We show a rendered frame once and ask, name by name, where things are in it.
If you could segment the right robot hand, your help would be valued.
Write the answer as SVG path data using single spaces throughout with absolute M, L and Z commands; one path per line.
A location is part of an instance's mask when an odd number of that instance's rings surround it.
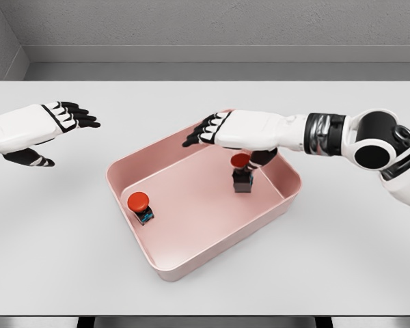
M 236 164 L 238 171 L 251 172 L 269 163 L 277 154 L 288 122 L 276 113 L 233 110 L 206 117 L 186 137 L 182 146 L 211 144 L 222 148 L 248 150 L 246 164 Z

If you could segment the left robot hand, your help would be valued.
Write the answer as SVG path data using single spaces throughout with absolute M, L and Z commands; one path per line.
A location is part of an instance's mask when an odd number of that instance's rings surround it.
M 99 128 L 100 122 L 73 102 L 34 104 L 0 115 L 0 154 L 28 167 L 53 167 L 54 161 L 31 147 L 78 128 Z

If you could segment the red button industrial switch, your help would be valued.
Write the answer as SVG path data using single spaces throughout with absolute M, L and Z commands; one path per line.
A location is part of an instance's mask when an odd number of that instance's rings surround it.
M 127 206 L 142 226 L 154 218 L 154 213 L 150 208 L 150 198 L 144 192 L 137 191 L 130 194 L 127 199 Z
M 235 193 L 250 193 L 253 184 L 253 174 L 248 168 L 250 155 L 238 153 L 231 157 L 233 166 L 232 179 Z

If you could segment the pink rectangular basket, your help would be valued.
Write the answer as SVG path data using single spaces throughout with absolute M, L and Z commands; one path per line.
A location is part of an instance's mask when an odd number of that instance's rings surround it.
M 284 214 L 301 177 L 282 156 L 253 172 L 250 193 L 235 193 L 232 150 L 182 146 L 186 127 L 114 161 L 107 183 L 144 256 L 159 277 L 174 282 Z M 130 194 L 150 198 L 145 225 L 128 208 Z

